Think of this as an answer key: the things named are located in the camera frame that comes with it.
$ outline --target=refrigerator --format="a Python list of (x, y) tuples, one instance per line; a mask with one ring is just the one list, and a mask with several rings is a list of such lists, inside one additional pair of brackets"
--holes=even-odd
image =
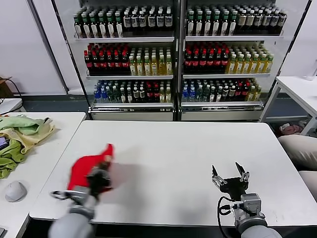
[[(183, 120), (183, 121), (239, 121), (239, 120), (258, 120), (263, 107), (266, 103), (267, 97), (272, 89), (274, 80), (276, 76), (280, 74), (282, 69), (283, 62), (287, 54), (290, 51), (290, 47), (295, 40), (295, 36), (298, 34), (303, 19), (306, 15), (308, 6), (310, 5), (309, 0), (296, 1), (296, 0), (276, 0), (276, 1), (266, 1), (266, 0), (244, 0), (244, 1), (235, 1), (235, 0), (226, 0), (226, 1), (216, 1), (216, 0), (163, 0), (160, 2), (157, 1), (144, 1), (144, 0), (134, 0), (134, 1), (125, 1), (125, 0), (110, 0), (107, 2), (101, 0), (44, 0), (38, 1), (33, 0), (33, 4), (37, 9), (37, 12), (40, 16), (40, 19), (43, 22), (43, 27), (47, 32), (48, 40), (50, 44), (54, 43), (52, 46), (53, 52), (54, 49), (60, 55), (63, 53), (62, 58), (65, 60), (66, 54), (65, 49), (67, 48), (67, 57), (72, 61), (73, 65), (70, 69), (69, 77), (73, 78), (73, 83), (80, 83), (82, 90), (89, 102), (89, 113), (93, 119), (98, 120), (155, 120), (155, 121), (173, 121), (173, 120)], [(213, 18), (215, 11), (219, 10), (220, 22), (219, 26), (222, 25), (222, 19), (224, 11), (229, 8), (230, 14), (232, 10), (240, 6), (248, 10), (256, 9), (258, 6), (264, 7), (264, 10), (269, 9), (278, 9), (279, 11), (283, 10), (287, 13), (287, 19), (283, 24), (283, 28), (280, 34), (263, 34), (263, 33), (254, 33), (250, 30), (243, 30), (243, 34), (228, 35), (228, 29), (224, 35), (219, 33), (220, 29), (216, 35), (212, 35), (212, 30), (204, 35), (204, 29), (202, 32), (196, 36), (189, 35), (188, 33), (188, 20), (189, 20), (189, 11), (194, 11), (194, 25), (196, 27), (198, 11), (202, 10), (204, 22), (206, 18), (207, 10), (211, 11), (211, 29), (213, 26)], [(132, 27), (133, 22), (131, 22), (131, 27), (125, 26), (125, 14), (124, 12), (128, 9), (128, 17), (130, 21), (135, 19), (142, 22), (143, 15), (141, 13), (133, 14), (133, 10), (143, 10), (144, 7), (144, 19), (146, 28), (142, 28), (138, 22), (138, 28)], [(166, 18), (163, 23), (163, 28), (159, 28), (158, 18), (161, 17), (159, 10), (162, 7), (163, 15), (170, 16), (172, 19), (172, 26), (165, 25), (167, 23)], [(150, 11), (153, 9), (155, 18), (155, 28), (150, 28), (149, 17), (151, 17)], [(99, 13), (103, 13), (104, 18), (108, 18), (107, 13), (112, 13), (112, 21), (105, 19), (106, 34), (102, 35), (99, 30), (94, 32), (89, 25), (89, 20), (87, 22), (87, 29), (90, 32), (85, 32), (83, 27), (85, 23), (83, 22), (84, 18), (82, 13), (86, 14), (87, 19), (90, 13), (93, 13), (96, 22), (90, 20), (93, 24), (98, 24), (97, 22)], [(120, 19), (116, 20), (115, 14), (118, 14)], [(238, 11), (238, 16), (241, 13), (243, 15), (243, 10)], [(76, 31), (76, 24), (74, 16), (81, 18), (79, 21), (79, 31), (83, 34), (80, 35)], [(236, 27), (238, 27), (240, 19), (237, 19)], [(108, 23), (113, 23), (111, 30), (114, 31), (114, 37), (110, 36), (109, 28), (107, 29)], [(121, 23), (119, 30), (117, 29), (117, 22)], [(59, 25), (59, 35), (63, 37), (58, 38), (59, 44), (56, 44), (57, 39), (56, 35), (52, 34), (52, 28), (56, 32), (57, 25)], [(115, 62), (115, 51), (125, 51), (127, 50), (127, 55), (133, 51), (134, 60), (136, 62), (131, 62), (128, 60), (127, 63), (131, 65), (136, 64), (135, 69), (138, 70), (138, 60), (137, 53), (139, 49), (141, 54), (141, 65), (137, 75), (135, 72), (128, 70), (127, 68), (122, 67), (122, 62), (120, 62), (120, 67), (111, 68), (109, 71), (105, 72), (104, 69), (100, 68), (101, 57), (93, 58), (91, 52), (89, 53), (89, 59), (85, 61), (84, 51), (89, 50), (88, 46), (93, 48), (92, 51), (96, 51), (97, 54), (100, 53), (101, 48), (103, 49), (102, 60), (108, 66), (109, 62)], [(246, 52), (249, 49), (257, 49), (258, 53), (261, 50), (265, 49), (264, 53), (267, 55), (271, 54), (273, 56), (273, 64), (269, 72), (236, 72), (234, 73), (225, 73), (227, 69), (225, 64), (223, 65), (223, 71), (215, 71), (214, 69), (206, 70), (205, 67), (186, 67), (185, 58), (188, 54), (188, 48), (190, 47), (211, 47), (223, 46), (225, 49), (238, 49), (242, 48)], [(110, 59), (107, 59), (107, 51), (110, 51)], [(163, 63), (160, 64), (160, 61), (157, 60), (157, 71), (153, 73), (152, 68), (150, 68), (150, 73), (146, 71), (146, 59), (145, 53), (150, 52), (150, 67), (152, 67), (152, 55), (153, 49), (155, 49), (157, 58), (160, 58), (162, 52), (164, 58)], [(167, 54), (170, 54), (168, 62), (172, 66), (172, 71), (167, 71)], [(61, 61), (61, 57), (55, 56), (57, 61), (60, 59), (60, 65), (65, 70), (65, 66)], [(241, 83), (243, 85), (249, 85), (251, 89), (251, 84), (256, 85), (256, 89), (261, 87), (261, 96), (256, 101), (246, 100), (240, 96), (235, 98), (226, 98), (225, 94), (222, 99), (216, 101), (215, 99), (210, 99), (210, 93), (208, 98), (203, 98), (199, 96), (200, 92), (197, 92), (198, 82), (201, 84), (214, 84), (216, 90), (219, 88), (216, 82), (220, 81), (224, 84), (221, 86), (225, 88), (225, 84), (229, 86), (228, 82), (236, 84)], [(143, 91), (140, 90), (140, 84), (143, 83)], [(187, 97), (184, 97), (184, 83), (187, 83), (188, 94)], [(191, 99), (189, 97), (191, 88), (191, 83), (194, 84), (195, 97)], [(130, 91), (127, 91), (127, 85), (130, 84)], [(113, 96), (113, 90), (111, 88), (116, 85), (115, 96)], [(109, 86), (109, 93), (105, 93), (106, 98), (103, 98), (103, 91), (101, 93), (101, 88), (106, 90), (106, 87)]]

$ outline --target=robotic hand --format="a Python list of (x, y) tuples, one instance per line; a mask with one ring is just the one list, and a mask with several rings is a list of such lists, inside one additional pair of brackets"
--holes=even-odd
[(52, 196), (60, 199), (71, 199), (73, 204), (62, 218), (55, 221), (49, 230), (49, 238), (90, 238), (93, 227), (89, 222), (95, 215), (98, 196), (107, 188), (111, 188), (108, 174), (109, 162), (102, 162), (93, 167), (87, 175), (89, 187), (76, 186), (74, 191), (54, 191)]
[[(212, 166), (213, 183), (221, 192), (228, 193), (231, 198), (223, 196), (218, 202), (217, 217), (222, 235), (227, 238), (221, 227), (220, 215), (228, 215), (232, 210), (235, 217), (234, 225), (241, 234), (241, 238), (282, 238), (277, 231), (267, 227), (265, 215), (261, 212), (260, 197), (256, 193), (246, 194), (245, 192), (249, 186), (250, 173), (245, 172), (238, 163), (236, 166), (241, 177), (226, 179), (220, 177)], [(222, 199), (230, 201), (230, 204), (220, 207)]]

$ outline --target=yellow cloth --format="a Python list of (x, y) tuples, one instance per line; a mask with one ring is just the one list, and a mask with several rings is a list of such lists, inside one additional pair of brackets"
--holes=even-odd
[(21, 153), (25, 154), (29, 149), (31, 149), (35, 144), (39, 143), (41, 140), (50, 135), (55, 129), (55, 126), (46, 121), (43, 126), (41, 126), (37, 133), (33, 135), (25, 135), (20, 133), (14, 128), (7, 128), (0, 130), (0, 136), (6, 136), (11, 139), (20, 141), (24, 148), (21, 149)]

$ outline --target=white wall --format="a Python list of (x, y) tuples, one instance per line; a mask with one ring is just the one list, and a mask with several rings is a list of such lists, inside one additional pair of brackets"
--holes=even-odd
[(0, 76), (24, 94), (65, 95), (26, 0), (1, 2), (0, 29)]

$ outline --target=robotic arm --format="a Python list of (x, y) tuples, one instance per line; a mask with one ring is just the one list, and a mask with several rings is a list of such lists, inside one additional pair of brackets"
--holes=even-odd
[[(222, 230), (220, 215), (228, 215), (231, 210), (235, 217), (235, 227), (241, 234), (241, 238), (282, 238), (275, 230), (268, 228), (265, 215), (261, 212), (261, 199), (256, 193), (246, 194), (245, 190), (249, 186), (249, 172), (245, 172), (243, 167), (236, 163), (240, 177), (226, 178), (220, 177), (212, 166), (212, 181), (221, 192), (228, 193), (230, 199), (221, 197), (218, 202), (217, 217), (221, 233), (225, 238), (226, 234)], [(222, 199), (230, 201), (229, 205), (220, 207)]]

